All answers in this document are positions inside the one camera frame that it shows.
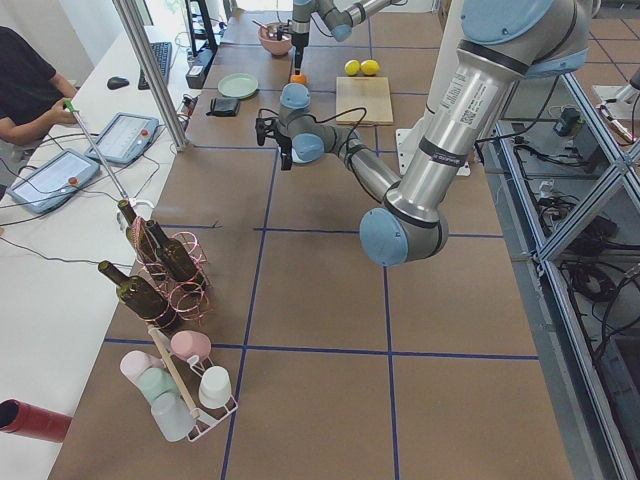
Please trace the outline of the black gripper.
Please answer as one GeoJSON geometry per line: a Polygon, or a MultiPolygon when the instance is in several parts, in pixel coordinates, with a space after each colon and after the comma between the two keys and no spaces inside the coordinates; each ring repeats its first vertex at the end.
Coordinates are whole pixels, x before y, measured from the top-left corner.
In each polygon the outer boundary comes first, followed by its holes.
{"type": "Polygon", "coordinates": [[[278,117],[257,117],[254,124],[256,141],[259,146],[264,146],[267,138],[276,141],[280,147],[280,170],[290,171],[293,166],[291,138],[280,131],[278,117]]]}
{"type": "Polygon", "coordinates": [[[304,49],[308,46],[308,22],[289,20],[287,23],[279,23],[279,34],[288,34],[294,47],[294,73],[302,71],[304,49]]]}

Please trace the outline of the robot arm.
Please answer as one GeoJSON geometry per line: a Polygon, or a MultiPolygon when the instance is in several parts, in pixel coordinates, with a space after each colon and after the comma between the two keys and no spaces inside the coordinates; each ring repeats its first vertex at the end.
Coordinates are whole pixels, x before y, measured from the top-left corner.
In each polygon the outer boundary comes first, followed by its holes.
{"type": "Polygon", "coordinates": [[[332,0],[294,0],[291,19],[286,22],[294,47],[293,74],[302,70],[304,50],[309,45],[310,27],[316,14],[337,42],[343,42],[355,26],[389,6],[401,6],[406,1],[368,0],[354,1],[340,10],[332,0]]]}
{"type": "Polygon", "coordinates": [[[394,173],[356,132],[319,122],[301,84],[286,85],[280,107],[255,122],[259,142],[273,138],[281,163],[339,157],[377,202],[359,227],[375,263],[400,265],[436,255],[448,238],[439,213],[448,187],[495,120],[511,85],[558,76],[586,61],[594,1],[455,1],[449,7],[439,57],[449,79],[418,123],[420,141],[403,175],[394,173]]]}

